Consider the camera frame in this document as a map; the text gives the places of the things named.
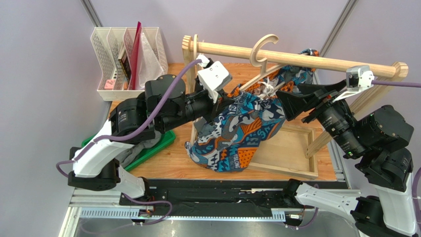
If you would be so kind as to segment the grey shorts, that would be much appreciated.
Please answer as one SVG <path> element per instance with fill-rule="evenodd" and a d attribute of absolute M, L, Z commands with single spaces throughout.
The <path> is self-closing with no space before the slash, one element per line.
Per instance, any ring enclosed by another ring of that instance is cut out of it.
<path fill-rule="evenodd" d="M 152 148 L 154 145 L 156 145 L 159 141 L 161 140 L 160 137 L 155 138 L 155 139 L 151 139 L 151 140 L 147 140 L 147 141 L 142 141 L 139 144 L 133 146 L 132 148 L 122 151 L 121 153 L 119 153 L 115 159 L 119 161 L 120 166 L 122 166 L 123 168 L 126 168 L 127 166 L 129 166 L 132 162 L 135 161 L 135 159 L 139 156 L 139 154 L 144 150 L 144 149 L 149 149 Z"/>

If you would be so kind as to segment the patterned blue orange shorts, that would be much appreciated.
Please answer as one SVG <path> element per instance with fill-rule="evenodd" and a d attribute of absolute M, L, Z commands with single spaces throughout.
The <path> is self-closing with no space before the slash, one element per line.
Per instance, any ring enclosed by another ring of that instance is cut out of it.
<path fill-rule="evenodd" d="M 228 94 L 233 104 L 204 123 L 193 143 L 185 142 L 189 158 L 215 172 L 245 170 L 260 143 L 273 138 L 286 121 L 275 87 L 299 93 L 297 85 L 312 84 L 314 72 L 315 68 L 286 65 L 245 91 L 237 85 Z"/>

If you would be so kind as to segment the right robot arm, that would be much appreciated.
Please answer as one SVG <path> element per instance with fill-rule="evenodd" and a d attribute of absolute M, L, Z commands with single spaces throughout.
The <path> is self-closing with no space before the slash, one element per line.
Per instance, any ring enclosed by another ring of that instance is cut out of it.
<path fill-rule="evenodd" d="M 346 98 L 360 92 L 346 81 L 331 85 L 300 84 L 299 93 L 278 91 L 287 120 L 303 112 L 303 123 L 317 120 L 344 152 L 356 159 L 377 191 L 375 196 L 347 197 L 291 179 L 283 196 L 303 206 L 341 216 L 368 237 L 416 237 L 419 205 L 413 197 L 413 161 L 407 146 L 414 128 L 393 106 L 384 105 L 357 120 Z"/>

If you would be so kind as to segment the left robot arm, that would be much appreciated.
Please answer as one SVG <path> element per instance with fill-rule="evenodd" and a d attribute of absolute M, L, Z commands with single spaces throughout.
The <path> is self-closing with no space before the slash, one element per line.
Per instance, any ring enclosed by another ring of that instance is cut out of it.
<path fill-rule="evenodd" d="M 146 179 L 126 171 L 118 155 L 188 122 L 209 118 L 229 105 L 229 100 L 218 102 L 217 98 L 231 79 L 229 73 L 209 76 L 214 87 L 208 89 L 200 83 L 189 94 L 181 75 L 166 74 L 147 81 L 142 93 L 122 101 L 111 112 L 88 144 L 71 149 L 73 169 L 68 185 L 91 191 L 116 190 L 132 198 L 147 195 Z"/>

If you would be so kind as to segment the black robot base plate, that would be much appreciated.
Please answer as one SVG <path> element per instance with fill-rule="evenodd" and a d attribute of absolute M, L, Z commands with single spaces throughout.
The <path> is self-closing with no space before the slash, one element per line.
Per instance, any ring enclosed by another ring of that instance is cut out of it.
<path fill-rule="evenodd" d="M 151 179 L 145 197 L 126 198 L 118 191 L 75 189 L 71 207 L 87 218 L 126 218 L 134 221 L 302 221 L 310 219 L 313 205 L 299 204 L 285 194 L 286 180 Z"/>

